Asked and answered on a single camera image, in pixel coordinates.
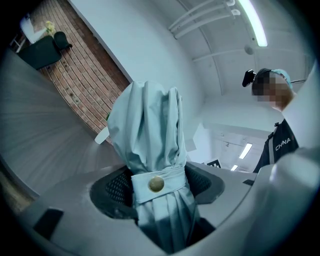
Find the black chair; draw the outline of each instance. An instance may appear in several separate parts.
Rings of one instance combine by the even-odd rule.
[[[47,35],[39,41],[21,50],[18,55],[36,70],[49,66],[61,60],[61,50],[71,48],[65,33],[59,31],[54,37]]]
[[[67,41],[66,34],[63,33],[62,31],[56,32],[53,38],[56,46],[60,51],[67,48],[72,48],[72,44]]]
[[[224,191],[224,181],[190,163],[185,165],[185,175],[190,191],[198,205],[211,204]],[[122,167],[97,180],[90,189],[92,203],[100,212],[113,219],[133,219],[138,222],[138,213],[132,207],[133,186],[132,172]],[[205,218],[195,223],[189,244],[193,245],[215,230]]]

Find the fabric strap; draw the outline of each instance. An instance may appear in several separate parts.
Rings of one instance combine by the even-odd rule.
[[[159,192],[154,192],[149,188],[149,182],[155,176],[161,177],[164,181],[164,187]],[[179,167],[133,175],[131,180],[135,200],[142,204],[183,188],[186,185],[187,177],[185,167]]]
[[[275,155],[274,155],[274,135],[276,133],[278,126],[275,127],[271,138],[269,139],[269,159],[270,159],[270,165],[273,165],[275,163]]]

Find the fluorescent light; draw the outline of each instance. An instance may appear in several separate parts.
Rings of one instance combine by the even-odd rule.
[[[231,168],[231,171],[235,171],[237,168],[238,168],[238,165],[235,164],[235,165]]]
[[[244,150],[242,151],[241,155],[239,156],[240,159],[244,159],[246,155],[248,154],[249,150],[251,149],[252,144],[247,143],[244,147]]]
[[[255,8],[253,7],[252,3],[250,2],[250,0],[239,0],[239,2],[249,18],[258,46],[267,47],[268,43],[264,28],[262,27],[259,16]]]

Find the red brick wall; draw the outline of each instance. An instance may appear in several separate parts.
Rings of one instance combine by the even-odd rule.
[[[105,118],[113,103],[129,85],[128,80],[67,0],[44,0],[30,17],[35,31],[51,21],[73,45],[62,52],[60,61],[41,72],[53,81],[82,120],[99,133],[107,125]]]

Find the gold button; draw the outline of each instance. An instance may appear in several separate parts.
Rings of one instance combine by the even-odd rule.
[[[160,176],[154,176],[149,181],[149,189],[152,192],[159,192],[164,188],[164,186],[165,186],[165,181]]]

